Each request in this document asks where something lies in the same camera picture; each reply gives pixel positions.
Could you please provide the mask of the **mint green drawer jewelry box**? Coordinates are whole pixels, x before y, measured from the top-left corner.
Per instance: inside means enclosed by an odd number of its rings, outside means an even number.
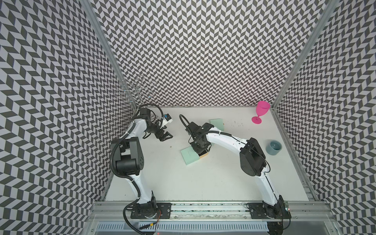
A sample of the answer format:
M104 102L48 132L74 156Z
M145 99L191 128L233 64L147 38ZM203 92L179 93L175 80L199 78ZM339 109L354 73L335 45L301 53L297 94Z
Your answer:
M210 124L219 129L220 131L224 131L224 122L221 118L211 119Z

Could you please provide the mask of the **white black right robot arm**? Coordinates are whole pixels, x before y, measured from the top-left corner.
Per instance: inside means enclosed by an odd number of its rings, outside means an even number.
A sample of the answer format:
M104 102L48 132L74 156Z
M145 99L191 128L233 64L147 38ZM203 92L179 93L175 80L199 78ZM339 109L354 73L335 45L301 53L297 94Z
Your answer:
M210 123L199 126L191 122L188 125L185 124L184 127L192 137L193 141L190 144L198 155L208 153L213 144L238 155L241 170L249 176L256 177L265 215L270 218L284 219L284 200L268 176L271 167L256 139L237 138L232 134L222 132Z

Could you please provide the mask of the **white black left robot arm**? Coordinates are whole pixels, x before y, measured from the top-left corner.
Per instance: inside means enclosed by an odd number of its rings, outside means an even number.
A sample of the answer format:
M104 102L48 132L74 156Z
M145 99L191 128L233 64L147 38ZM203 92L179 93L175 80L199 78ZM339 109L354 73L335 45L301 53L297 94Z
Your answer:
M165 131L166 125L171 121L170 115L164 114L158 105L140 105L125 133L111 142L110 169L115 176L129 180L134 187L136 201L126 209L131 209L137 217L154 218L158 213L153 191L142 175L145 160L139 138L143 133L144 139L154 134L161 142L173 138Z

